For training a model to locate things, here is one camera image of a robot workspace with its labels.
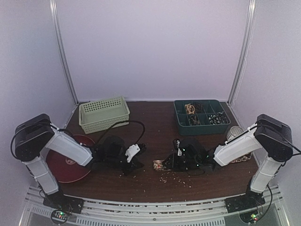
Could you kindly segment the patterned paisley necktie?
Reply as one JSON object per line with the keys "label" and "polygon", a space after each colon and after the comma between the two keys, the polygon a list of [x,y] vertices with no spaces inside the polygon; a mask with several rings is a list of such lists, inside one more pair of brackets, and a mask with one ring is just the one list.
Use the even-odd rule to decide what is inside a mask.
{"label": "patterned paisley necktie", "polygon": [[[246,162],[249,160],[251,160],[251,153],[236,158],[235,160],[231,161],[230,164]],[[165,160],[154,160],[153,169],[155,171],[171,171],[173,170],[173,166],[169,166],[167,163],[165,163]]]}

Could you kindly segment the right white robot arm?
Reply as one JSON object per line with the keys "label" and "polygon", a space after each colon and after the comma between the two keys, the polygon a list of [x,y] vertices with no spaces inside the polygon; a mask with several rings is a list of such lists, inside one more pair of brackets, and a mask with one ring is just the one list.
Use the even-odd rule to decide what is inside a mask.
{"label": "right white robot arm", "polygon": [[258,202],[259,194],[265,190],[280,166],[293,156],[291,128],[266,114],[259,115],[257,121],[242,134],[211,150],[207,151],[194,138],[176,140],[174,147],[178,152],[163,160],[165,169],[202,170],[204,173],[214,172],[253,151],[264,150],[266,158],[250,179],[249,191],[241,197],[241,204],[246,208]]}

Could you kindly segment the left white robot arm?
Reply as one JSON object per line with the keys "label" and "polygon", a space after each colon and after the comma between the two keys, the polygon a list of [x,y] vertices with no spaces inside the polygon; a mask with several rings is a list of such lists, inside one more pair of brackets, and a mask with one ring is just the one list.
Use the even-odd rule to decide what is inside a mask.
{"label": "left white robot arm", "polygon": [[72,160],[79,166],[89,170],[97,164],[106,164],[122,170],[124,175],[143,167],[137,156],[146,151],[146,145],[136,141],[126,147],[118,136],[109,136],[103,142],[97,141],[88,145],[79,142],[65,129],[56,127],[50,117],[43,113],[20,125],[10,143],[13,157],[22,162],[41,186],[49,201],[57,209],[67,206],[68,200],[60,193],[60,187],[48,158],[42,157],[43,152],[57,154]]}

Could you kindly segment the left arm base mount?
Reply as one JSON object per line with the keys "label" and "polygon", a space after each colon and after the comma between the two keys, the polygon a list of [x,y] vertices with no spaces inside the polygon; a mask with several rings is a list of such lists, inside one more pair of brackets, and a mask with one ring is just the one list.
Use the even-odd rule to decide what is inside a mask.
{"label": "left arm base mount", "polygon": [[55,225],[65,224],[73,213],[80,214],[83,209],[84,200],[81,198],[66,196],[61,188],[53,194],[44,194],[43,205],[51,207],[54,210],[50,213],[50,219]]}

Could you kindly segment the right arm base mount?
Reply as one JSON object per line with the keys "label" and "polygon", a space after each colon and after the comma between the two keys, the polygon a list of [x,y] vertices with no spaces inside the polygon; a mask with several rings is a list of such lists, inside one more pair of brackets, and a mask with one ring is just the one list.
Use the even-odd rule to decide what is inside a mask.
{"label": "right arm base mount", "polygon": [[239,218],[247,224],[256,223],[263,205],[266,203],[263,194],[246,192],[244,195],[230,197],[224,200],[228,213],[239,212]]}

